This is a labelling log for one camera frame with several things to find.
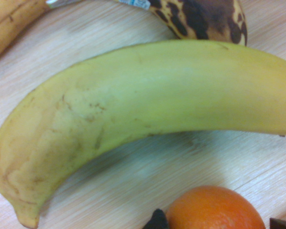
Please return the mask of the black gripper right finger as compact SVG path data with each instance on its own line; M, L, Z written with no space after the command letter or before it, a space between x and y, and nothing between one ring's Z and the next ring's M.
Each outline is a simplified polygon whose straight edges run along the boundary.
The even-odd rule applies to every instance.
M286 220L270 218L270 229L286 229Z

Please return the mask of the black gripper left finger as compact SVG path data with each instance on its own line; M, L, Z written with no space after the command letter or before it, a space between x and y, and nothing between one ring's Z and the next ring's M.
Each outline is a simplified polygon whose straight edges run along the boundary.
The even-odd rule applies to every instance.
M169 229L169 223L165 213L159 208L156 209L143 229Z

